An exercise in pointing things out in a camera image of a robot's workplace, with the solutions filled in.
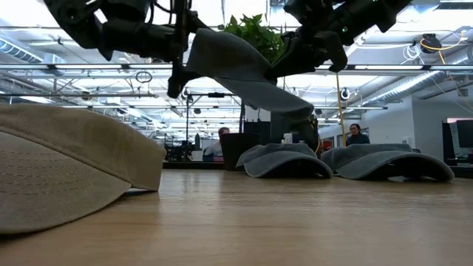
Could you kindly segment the grey cloth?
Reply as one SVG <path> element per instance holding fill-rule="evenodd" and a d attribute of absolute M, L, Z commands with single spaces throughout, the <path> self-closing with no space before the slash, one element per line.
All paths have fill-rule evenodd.
<path fill-rule="evenodd" d="M 270 143 L 243 152 L 236 169 L 249 177 L 322 177 L 331 178 L 333 171 L 305 143 Z"/>

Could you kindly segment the grey baseball cap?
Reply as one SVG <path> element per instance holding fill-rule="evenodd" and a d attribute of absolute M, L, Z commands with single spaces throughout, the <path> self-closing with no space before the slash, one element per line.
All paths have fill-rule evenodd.
<path fill-rule="evenodd" d="M 344 179 L 385 180 L 390 177 L 449 183 L 455 174 L 443 161 L 414 151 L 407 144 L 352 144 L 321 154 L 321 160 Z"/>
<path fill-rule="evenodd" d="M 247 41 L 226 32 L 199 29 L 186 69 L 214 79 L 255 109 L 280 113 L 294 120 L 307 118 L 312 104 L 280 89 L 265 74 L 270 62 Z"/>

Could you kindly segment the silver ventilation duct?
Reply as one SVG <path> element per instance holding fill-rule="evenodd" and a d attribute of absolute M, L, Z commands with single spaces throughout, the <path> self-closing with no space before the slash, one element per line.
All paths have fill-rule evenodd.
<path fill-rule="evenodd" d="M 444 71 L 429 71 L 421 75 L 402 78 L 363 99 L 361 105 L 367 106 L 376 102 L 399 100 L 406 95 L 411 95 L 436 83 L 440 83 L 447 78 L 448 74 L 448 72 Z"/>

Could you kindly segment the dark desk monitor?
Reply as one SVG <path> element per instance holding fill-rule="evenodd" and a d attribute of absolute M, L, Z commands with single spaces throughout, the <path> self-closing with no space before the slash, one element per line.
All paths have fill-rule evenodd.
<path fill-rule="evenodd" d="M 473 120 L 442 124 L 443 160 L 449 166 L 473 166 Z"/>

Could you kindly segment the green plant in black pot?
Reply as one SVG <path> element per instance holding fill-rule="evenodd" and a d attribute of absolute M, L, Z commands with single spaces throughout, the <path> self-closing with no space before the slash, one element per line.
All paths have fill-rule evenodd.
<path fill-rule="evenodd" d="M 280 34 L 276 33 L 273 28 L 265 25 L 267 16 L 262 13 L 258 15 L 247 16 L 242 15 L 241 18 L 231 16 L 230 21 L 226 25 L 219 28 L 225 32 L 242 38 L 273 63 L 276 58 L 281 55 L 284 44 L 280 38 Z M 240 114 L 239 114 L 239 132 L 232 133 L 223 138 L 223 155 L 225 159 L 225 169 L 235 171 L 236 164 L 240 155 L 260 143 L 260 133 L 252 131 L 252 127 L 257 127 L 259 123 L 250 122 L 250 131 L 245 129 L 246 100 L 240 98 Z"/>

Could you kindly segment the person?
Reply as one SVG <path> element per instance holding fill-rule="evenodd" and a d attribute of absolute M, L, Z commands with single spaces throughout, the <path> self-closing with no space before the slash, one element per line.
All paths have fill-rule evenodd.
<path fill-rule="evenodd" d="M 352 144 L 369 144 L 370 139 L 361 133 L 361 127 L 357 123 L 350 125 L 350 136 L 347 138 L 346 146 Z"/>
<path fill-rule="evenodd" d="M 203 160 L 212 161 L 212 162 L 223 162 L 223 153 L 222 153 L 222 138 L 225 134 L 229 134 L 230 129 L 228 127 L 222 127 L 218 130 L 219 140 L 214 144 L 208 146 L 203 151 Z"/>

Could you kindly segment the beige baseball cap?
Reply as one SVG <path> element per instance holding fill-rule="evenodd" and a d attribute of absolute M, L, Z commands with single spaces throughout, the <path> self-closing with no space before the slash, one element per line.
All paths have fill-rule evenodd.
<path fill-rule="evenodd" d="M 158 191 L 166 150 L 83 109 L 0 104 L 0 235 L 42 231 Z"/>

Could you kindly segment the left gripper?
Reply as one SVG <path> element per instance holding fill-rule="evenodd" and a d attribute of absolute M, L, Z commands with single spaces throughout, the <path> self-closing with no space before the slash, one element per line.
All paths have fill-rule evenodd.
<path fill-rule="evenodd" d="M 167 95 L 177 98 L 189 81 L 202 77 L 183 66 L 188 33 L 211 30 L 190 7 L 191 0 L 170 0 L 169 8 L 157 0 L 103 0 L 100 10 L 107 21 L 99 32 L 99 53 L 108 61 L 114 51 L 120 51 L 172 63 Z M 175 14 L 175 22 L 154 24 L 155 8 Z"/>

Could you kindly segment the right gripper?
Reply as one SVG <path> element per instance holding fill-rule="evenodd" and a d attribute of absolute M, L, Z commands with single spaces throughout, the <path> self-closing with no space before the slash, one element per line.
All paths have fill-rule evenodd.
<path fill-rule="evenodd" d="M 325 61 L 331 61 L 331 72 L 339 72 L 347 65 L 347 56 L 336 32 L 319 31 L 313 35 L 302 31 L 288 31 L 280 36 L 283 54 L 265 73 L 268 80 L 292 74 L 313 72 Z M 295 42 L 295 55 L 288 52 Z"/>

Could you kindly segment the black computer monitor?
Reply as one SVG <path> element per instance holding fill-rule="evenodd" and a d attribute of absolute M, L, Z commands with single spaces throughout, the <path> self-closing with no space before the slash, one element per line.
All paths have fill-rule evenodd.
<path fill-rule="evenodd" d="M 270 115 L 270 142 L 281 143 L 284 134 L 291 133 L 293 142 L 303 141 L 312 149 L 317 146 L 319 139 L 318 121 L 314 115 L 309 115 L 302 120 L 291 120 L 281 114 Z"/>

